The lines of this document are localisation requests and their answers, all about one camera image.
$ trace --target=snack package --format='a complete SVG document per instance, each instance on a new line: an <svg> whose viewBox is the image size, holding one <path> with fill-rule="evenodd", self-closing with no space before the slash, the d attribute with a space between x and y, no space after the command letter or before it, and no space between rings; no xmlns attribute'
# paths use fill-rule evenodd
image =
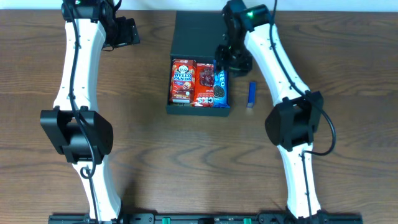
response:
<svg viewBox="0 0 398 224"><path fill-rule="evenodd" d="M228 106L228 73L222 70L215 75L214 108L229 108Z"/></svg>
<svg viewBox="0 0 398 224"><path fill-rule="evenodd" d="M172 67L172 81L170 85L171 103L191 103L195 89L194 60L175 59Z"/></svg>
<svg viewBox="0 0 398 224"><path fill-rule="evenodd" d="M211 107L214 102L214 66L198 63L193 106Z"/></svg>

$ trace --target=black box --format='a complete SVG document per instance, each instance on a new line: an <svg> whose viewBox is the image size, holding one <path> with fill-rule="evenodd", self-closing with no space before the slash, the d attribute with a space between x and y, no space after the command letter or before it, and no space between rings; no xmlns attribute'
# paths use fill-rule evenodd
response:
<svg viewBox="0 0 398 224"><path fill-rule="evenodd" d="M170 52L169 93L167 114L228 116L230 108L202 108L170 105L170 84L174 59L194 59L197 63L213 63L216 49L226 44L226 26L221 12L177 11L172 49Z"/></svg>

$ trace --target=green connector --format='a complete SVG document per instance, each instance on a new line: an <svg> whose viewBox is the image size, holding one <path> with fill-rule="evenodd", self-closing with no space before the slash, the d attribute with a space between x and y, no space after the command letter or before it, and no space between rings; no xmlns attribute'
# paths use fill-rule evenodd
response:
<svg viewBox="0 0 398 224"><path fill-rule="evenodd" d="M172 222L171 220L172 220L171 218L163 218L162 224L170 224Z"/></svg>
<svg viewBox="0 0 398 224"><path fill-rule="evenodd" d="M244 218L243 224L251 224L251 218Z"/></svg>

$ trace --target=wood grain surface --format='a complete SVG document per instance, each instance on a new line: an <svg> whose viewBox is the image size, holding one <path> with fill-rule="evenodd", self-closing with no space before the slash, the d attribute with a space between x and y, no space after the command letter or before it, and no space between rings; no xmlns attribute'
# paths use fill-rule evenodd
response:
<svg viewBox="0 0 398 224"><path fill-rule="evenodd" d="M167 115L175 12L119 15L135 18L141 43L101 54L98 104L114 128L110 161L124 209L283 210L286 179L264 129L272 102L257 65L231 80L229 117ZM398 14L280 12L276 21L294 67L322 92L336 126L335 152L313 159L322 208L397 223ZM78 174L39 124L60 86L64 25L60 11L0 11L0 223L89 209ZM257 98L247 110L251 80ZM316 151L328 148L324 120L315 139Z"/></svg>

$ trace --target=blue oreo package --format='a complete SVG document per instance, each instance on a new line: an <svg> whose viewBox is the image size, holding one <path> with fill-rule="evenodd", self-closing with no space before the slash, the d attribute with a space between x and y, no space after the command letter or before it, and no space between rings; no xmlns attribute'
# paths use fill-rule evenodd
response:
<svg viewBox="0 0 398 224"><path fill-rule="evenodd" d="M228 73L226 70L215 72L214 75L214 108L229 108L228 105Z"/></svg>

